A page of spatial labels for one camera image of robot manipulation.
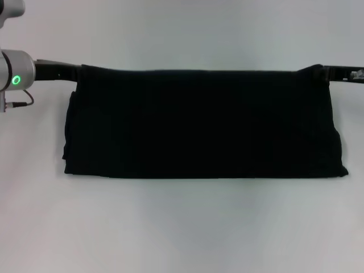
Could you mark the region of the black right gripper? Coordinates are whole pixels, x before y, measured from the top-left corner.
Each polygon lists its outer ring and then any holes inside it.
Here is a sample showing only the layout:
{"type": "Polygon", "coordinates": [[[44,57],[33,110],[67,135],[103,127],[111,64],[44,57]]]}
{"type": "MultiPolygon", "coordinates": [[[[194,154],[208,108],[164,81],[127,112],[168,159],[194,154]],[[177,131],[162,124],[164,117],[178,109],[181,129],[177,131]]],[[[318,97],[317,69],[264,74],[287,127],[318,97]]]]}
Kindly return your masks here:
{"type": "Polygon", "coordinates": [[[364,82],[364,80],[353,80],[350,77],[352,71],[360,69],[364,69],[364,67],[323,66],[325,79],[335,82],[364,82]]]}

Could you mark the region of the black t-shirt with FREE print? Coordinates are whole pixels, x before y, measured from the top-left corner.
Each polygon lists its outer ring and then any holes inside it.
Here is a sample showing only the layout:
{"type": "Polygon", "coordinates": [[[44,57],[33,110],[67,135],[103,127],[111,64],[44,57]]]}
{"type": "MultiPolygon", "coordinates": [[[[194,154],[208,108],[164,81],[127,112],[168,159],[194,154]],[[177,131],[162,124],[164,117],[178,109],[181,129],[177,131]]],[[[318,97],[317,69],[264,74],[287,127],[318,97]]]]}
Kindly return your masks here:
{"type": "Polygon", "coordinates": [[[65,173],[123,179],[348,174],[320,66],[299,71],[118,71],[83,65],[65,173]]]}

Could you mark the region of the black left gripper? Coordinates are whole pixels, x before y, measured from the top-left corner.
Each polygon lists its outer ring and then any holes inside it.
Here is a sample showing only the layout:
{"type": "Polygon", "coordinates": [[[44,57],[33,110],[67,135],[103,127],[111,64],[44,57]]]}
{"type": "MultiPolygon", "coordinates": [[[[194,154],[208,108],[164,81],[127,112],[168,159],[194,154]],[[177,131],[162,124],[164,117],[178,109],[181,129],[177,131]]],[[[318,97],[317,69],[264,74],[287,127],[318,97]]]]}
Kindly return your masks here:
{"type": "Polygon", "coordinates": [[[77,81],[82,66],[50,60],[35,60],[35,81],[77,81]]]}

